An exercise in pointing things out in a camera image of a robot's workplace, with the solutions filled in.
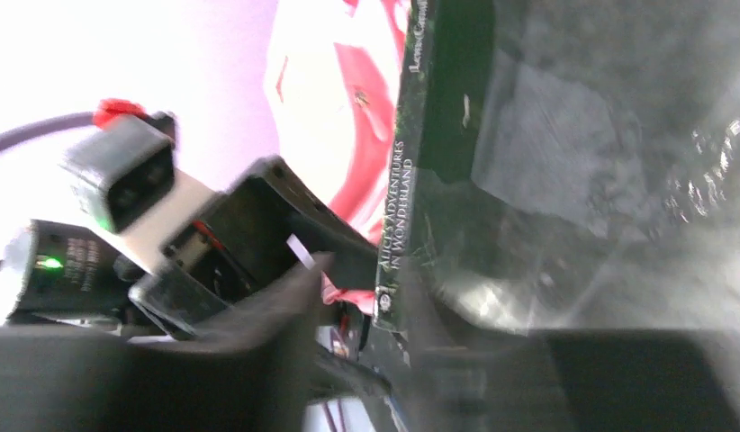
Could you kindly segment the pink school backpack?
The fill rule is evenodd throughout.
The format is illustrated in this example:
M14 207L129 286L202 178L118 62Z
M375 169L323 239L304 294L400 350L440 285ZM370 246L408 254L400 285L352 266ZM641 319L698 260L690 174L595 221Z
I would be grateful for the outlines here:
M264 90L291 169L380 241L411 3L282 1Z

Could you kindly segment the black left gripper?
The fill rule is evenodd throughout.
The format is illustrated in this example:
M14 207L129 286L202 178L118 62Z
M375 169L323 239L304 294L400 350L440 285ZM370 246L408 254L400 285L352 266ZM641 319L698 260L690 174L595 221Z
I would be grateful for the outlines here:
M200 325L281 279L307 255L328 253L328 280L351 299L375 295L375 246L320 201L281 157L257 160L161 246L164 261L132 286L131 301L162 328L193 337Z

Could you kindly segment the dark glossy book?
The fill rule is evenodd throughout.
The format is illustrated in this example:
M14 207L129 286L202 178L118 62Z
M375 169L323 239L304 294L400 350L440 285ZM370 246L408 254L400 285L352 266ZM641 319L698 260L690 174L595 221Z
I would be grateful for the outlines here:
M740 318L740 1L416 1L374 323Z

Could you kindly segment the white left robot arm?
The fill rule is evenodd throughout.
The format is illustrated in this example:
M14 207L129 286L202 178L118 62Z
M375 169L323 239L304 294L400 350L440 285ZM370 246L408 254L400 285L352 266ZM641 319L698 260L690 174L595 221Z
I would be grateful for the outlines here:
M279 157L256 161L229 193L175 172L128 184L129 226L31 220L0 265L0 319L154 325L193 338L204 323L264 290L315 253L322 272L361 293L375 285L376 248L326 207Z

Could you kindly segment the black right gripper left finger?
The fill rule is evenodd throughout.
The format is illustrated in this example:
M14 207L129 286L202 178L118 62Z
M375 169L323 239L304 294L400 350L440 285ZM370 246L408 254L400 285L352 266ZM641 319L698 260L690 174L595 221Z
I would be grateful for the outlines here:
M299 431L331 257L225 311L195 341L0 328L0 431Z

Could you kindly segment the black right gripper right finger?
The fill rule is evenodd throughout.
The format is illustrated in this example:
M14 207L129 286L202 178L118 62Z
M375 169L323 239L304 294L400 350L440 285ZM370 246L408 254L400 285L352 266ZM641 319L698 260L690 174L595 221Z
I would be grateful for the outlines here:
M416 431L740 431L727 337L666 329L476 328L404 265Z

